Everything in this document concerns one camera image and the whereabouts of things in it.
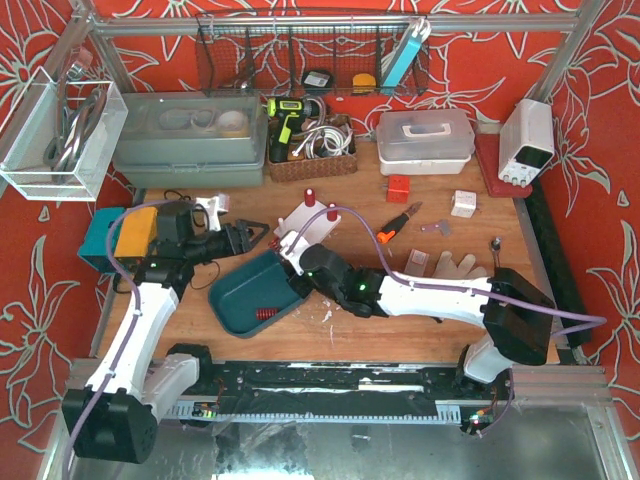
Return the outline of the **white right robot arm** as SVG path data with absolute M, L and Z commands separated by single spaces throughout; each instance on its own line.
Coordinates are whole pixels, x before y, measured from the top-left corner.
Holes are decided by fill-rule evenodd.
M 553 304 L 513 269 L 432 280 L 355 268 L 321 244 L 284 246 L 281 256 L 316 291 L 357 317 L 418 315 L 482 329 L 483 337 L 462 354 L 462 375 L 475 382 L 489 384 L 514 365 L 547 362 Z

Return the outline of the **large red spring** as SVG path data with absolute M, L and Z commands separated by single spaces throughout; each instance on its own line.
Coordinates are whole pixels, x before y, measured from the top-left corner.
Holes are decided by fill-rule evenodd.
M 313 208 L 316 205 L 315 191 L 307 188 L 304 192 L 304 204 L 307 208 Z
M 336 222 L 338 218 L 338 212 L 335 207 L 336 205 L 334 203 L 330 203 L 328 205 L 329 211 L 327 212 L 327 220 L 331 223 Z

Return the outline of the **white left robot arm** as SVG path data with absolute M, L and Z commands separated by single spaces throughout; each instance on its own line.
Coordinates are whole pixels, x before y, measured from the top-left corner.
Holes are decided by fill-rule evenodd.
M 133 272 L 116 259 L 113 239 L 125 237 L 123 222 L 147 207 L 155 215 L 156 235 L 148 241 Z M 193 205 L 164 200 L 125 210 L 109 227 L 106 256 L 131 287 L 129 306 L 107 354 L 81 389 L 62 401 L 69 431 L 67 457 L 141 464 L 154 447 L 158 424 L 182 393 L 194 386 L 207 357 L 168 355 L 147 372 L 168 320 L 177 310 L 198 265 L 243 255 L 269 231 L 245 219 L 218 224 L 209 211 L 207 231 L 195 233 Z

